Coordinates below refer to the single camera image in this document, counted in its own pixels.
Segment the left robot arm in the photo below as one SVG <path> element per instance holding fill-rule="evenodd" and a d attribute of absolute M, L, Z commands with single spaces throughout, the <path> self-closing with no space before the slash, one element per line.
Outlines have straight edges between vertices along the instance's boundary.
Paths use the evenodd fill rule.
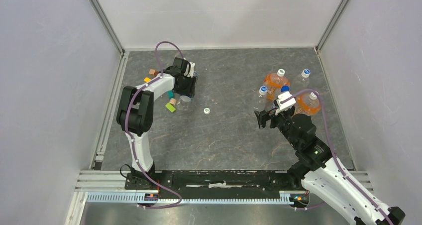
<path fill-rule="evenodd" d="M 137 179 L 144 189 L 150 189 L 156 184 L 154 161 L 149 146 L 154 103 L 168 92 L 190 102 L 195 95 L 197 80 L 195 64 L 176 57 L 171 66 L 159 72 L 154 71 L 153 78 L 144 84 L 123 88 L 116 122 L 130 143 L 132 165 L 129 167 L 128 179 Z"/>

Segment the clear plastic bottle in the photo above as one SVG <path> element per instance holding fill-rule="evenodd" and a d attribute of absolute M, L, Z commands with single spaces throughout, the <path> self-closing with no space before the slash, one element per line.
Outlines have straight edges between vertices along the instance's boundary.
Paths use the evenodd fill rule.
<path fill-rule="evenodd" d="M 262 96 L 259 95 L 259 92 L 257 92 L 254 96 L 254 100 L 253 100 L 253 109 L 255 111 L 262 111 L 265 110 L 266 108 L 266 103 L 267 103 L 267 94 Z"/>

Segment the blue label bottle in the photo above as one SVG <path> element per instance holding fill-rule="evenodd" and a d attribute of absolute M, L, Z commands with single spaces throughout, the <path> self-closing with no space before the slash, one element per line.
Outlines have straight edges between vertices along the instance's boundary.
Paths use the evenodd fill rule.
<path fill-rule="evenodd" d="M 176 101 L 177 111 L 187 112 L 190 110 L 190 107 L 193 103 L 193 97 L 195 96 L 195 88 L 196 88 L 196 83 L 198 79 L 198 74 L 196 71 L 194 71 L 193 79 L 194 81 L 192 83 L 190 91 L 187 94 L 182 94 L 182 95 L 177 94 L 177 101 Z"/>

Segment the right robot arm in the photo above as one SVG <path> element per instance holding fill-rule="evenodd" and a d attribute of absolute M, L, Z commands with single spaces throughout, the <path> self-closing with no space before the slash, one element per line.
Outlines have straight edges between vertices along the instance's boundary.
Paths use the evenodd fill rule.
<path fill-rule="evenodd" d="M 405 212 L 377 199 L 335 158 L 330 147 L 316 136 L 310 116 L 293 114 L 292 109 L 254 113 L 260 128 L 277 128 L 295 150 L 299 160 L 287 176 L 291 188 L 314 193 L 351 225 L 402 224 Z"/>

